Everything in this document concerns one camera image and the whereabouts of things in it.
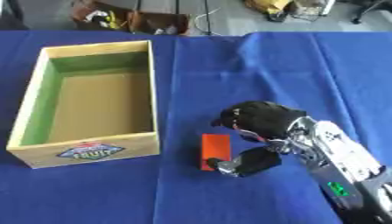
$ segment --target green light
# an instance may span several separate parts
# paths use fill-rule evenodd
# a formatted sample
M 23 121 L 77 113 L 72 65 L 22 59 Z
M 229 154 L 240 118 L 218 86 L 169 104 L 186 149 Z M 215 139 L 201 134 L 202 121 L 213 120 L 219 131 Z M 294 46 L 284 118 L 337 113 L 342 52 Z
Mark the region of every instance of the green light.
M 329 187 L 336 196 L 348 196 L 345 188 L 338 182 L 328 182 Z

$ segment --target black glove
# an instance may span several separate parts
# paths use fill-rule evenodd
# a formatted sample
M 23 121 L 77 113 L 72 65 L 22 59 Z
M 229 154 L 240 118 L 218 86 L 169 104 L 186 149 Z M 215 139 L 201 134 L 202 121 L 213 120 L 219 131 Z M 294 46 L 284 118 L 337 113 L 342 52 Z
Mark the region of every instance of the black glove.
M 306 112 L 273 102 L 245 101 L 224 109 L 212 125 L 248 130 L 267 139 L 285 139 L 289 125 L 301 116 Z

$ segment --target robotic hand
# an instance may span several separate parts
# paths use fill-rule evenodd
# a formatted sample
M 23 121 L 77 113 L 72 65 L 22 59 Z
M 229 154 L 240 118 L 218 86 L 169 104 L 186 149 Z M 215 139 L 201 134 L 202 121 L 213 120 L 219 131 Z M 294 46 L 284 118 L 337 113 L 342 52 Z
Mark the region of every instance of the robotic hand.
M 279 155 L 293 153 L 344 221 L 392 223 L 392 170 L 380 165 L 336 124 L 316 122 L 304 111 L 272 102 L 246 101 L 223 110 L 212 125 L 266 143 L 232 161 L 208 159 L 215 170 L 246 177 L 280 165 Z

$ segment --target chair leg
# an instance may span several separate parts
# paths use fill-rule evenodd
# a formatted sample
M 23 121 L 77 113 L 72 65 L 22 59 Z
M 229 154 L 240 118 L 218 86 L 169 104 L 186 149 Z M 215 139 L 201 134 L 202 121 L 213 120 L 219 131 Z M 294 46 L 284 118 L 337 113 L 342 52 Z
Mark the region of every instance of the chair leg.
M 373 3 L 371 3 L 369 6 L 365 6 L 360 8 L 358 12 L 356 13 L 354 19 L 351 21 L 353 24 L 358 25 L 361 23 L 362 17 L 368 13 L 369 11 L 377 8 L 380 4 L 385 3 L 388 0 L 376 0 Z

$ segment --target box label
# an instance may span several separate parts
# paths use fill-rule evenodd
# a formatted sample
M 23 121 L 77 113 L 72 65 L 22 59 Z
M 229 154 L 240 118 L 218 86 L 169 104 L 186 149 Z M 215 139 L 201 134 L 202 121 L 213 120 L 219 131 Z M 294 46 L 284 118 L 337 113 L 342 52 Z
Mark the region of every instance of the box label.
M 103 143 L 81 143 L 74 148 L 66 150 L 59 155 L 60 158 L 76 158 L 97 160 L 108 157 L 119 151 L 123 151 L 123 147 L 118 147 Z

